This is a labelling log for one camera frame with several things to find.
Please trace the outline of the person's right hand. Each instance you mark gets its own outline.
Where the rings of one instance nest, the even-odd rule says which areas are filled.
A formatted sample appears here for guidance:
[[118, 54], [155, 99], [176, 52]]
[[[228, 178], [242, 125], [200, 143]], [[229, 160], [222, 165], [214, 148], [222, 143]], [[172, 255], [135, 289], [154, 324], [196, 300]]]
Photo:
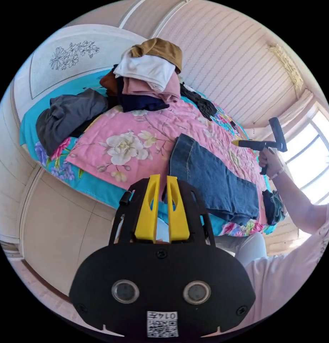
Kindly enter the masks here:
[[278, 156], [267, 148], [259, 152], [259, 166], [261, 168], [266, 167], [265, 175], [270, 180], [273, 180], [284, 171], [284, 167]]

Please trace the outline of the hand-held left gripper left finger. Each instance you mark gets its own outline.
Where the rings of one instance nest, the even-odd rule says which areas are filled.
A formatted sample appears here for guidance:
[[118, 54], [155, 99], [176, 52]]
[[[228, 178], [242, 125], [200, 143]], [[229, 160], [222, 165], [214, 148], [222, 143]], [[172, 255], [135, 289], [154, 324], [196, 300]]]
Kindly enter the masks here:
[[160, 174], [151, 175], [135, 228], [137, 240], [156, 240]]

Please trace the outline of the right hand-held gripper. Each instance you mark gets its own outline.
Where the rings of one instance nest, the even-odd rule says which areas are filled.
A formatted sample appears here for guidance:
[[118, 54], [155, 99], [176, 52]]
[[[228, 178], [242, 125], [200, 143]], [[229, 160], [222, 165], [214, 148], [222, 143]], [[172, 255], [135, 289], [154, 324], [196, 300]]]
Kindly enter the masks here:
[[[256, 140], [234, 140], [231, 142], [234, 146], [241, 148], [249, 148], [254, 151], [262, 151], [264, 148], [276, 152], [278, 150], [278, 143], [276, 141], [256, 141]], [[265, 175], [266, 167], [261, 168], [261, 175]]]

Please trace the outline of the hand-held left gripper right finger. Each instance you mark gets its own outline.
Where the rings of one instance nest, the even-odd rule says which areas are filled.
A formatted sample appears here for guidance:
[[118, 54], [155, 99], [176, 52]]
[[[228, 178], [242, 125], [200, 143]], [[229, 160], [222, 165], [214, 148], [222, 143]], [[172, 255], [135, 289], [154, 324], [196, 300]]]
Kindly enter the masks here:
[[188, 240], [190, 232], [177, 177], [168, 175], [166, 179], [166, 188], [169, 241], [178, 242]]

